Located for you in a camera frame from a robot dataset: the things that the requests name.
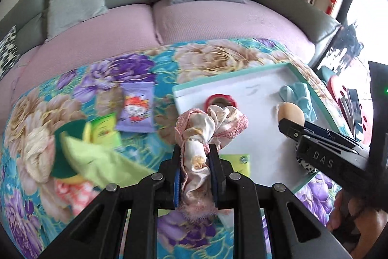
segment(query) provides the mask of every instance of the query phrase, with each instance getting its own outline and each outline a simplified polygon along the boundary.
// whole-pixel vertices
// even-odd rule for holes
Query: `silver bolt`
[[[286,186],[284,184],[282,184],[282,183],[275,183],[274,189],[277,192],[284,192],[286,190]]]
[[[152,180],[159,181],[163,179],[163,174],[161,174],[160,172],[156,172],[152,174],[151,178]]]
[[[117,190],[117,185],[115,183],[108,183],[105,189],[109,192],[115,192]]]
[[[232,179],[232,180],[240,180],[241,179],[241,175],[237,172],[231,172],[230,175],[229,175],[229,178]]]

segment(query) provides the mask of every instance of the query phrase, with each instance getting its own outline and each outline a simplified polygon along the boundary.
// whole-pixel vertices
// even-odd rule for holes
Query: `brown egg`
[[[284,118],[295,122],[301,126],[305,125],[305,116],[303,114],[303,111],[296,104],[292,104],[290,102],[282,102],[279,105],[279,110],[277,112],[277,121],[279,122]]]

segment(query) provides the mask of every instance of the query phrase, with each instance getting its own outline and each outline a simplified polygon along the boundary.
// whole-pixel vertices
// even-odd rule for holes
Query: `black and white patterned pillow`
[[[16,26],[0,42],[0,80],[15,66],[20,58],[16,47]]]

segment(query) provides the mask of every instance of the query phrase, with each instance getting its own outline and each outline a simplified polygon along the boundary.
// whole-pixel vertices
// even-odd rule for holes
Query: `sofa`
[[[21,58],[0,81],[0,133],[29,89],[82,65],[160,45],[198,39],[266,38],[313,65],[340,24],[303,0],[105,0],[109,12],[46,42],[49,0],[20,0],[0,21],[0,39],[16,25]]]

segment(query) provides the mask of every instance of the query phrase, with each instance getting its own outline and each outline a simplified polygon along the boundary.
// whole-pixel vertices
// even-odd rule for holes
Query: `white tray with green edge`
[[[250,177],[261,185],[284,183],[294,193],[314,175],[308,175],[295,155],[295,141],[279,132],[277,105],[284,85],[303,82],[310,90],[317,114],[314,123],[338,132],[325,105],[303,75],[291,64],[281,63],[201,77],[173,87],[179,114],[191,109],[204,110],[206,99],[216,93],[230,95],[238,109],[248,117],[249,127],[224,147],[220,154],[249,154]]]

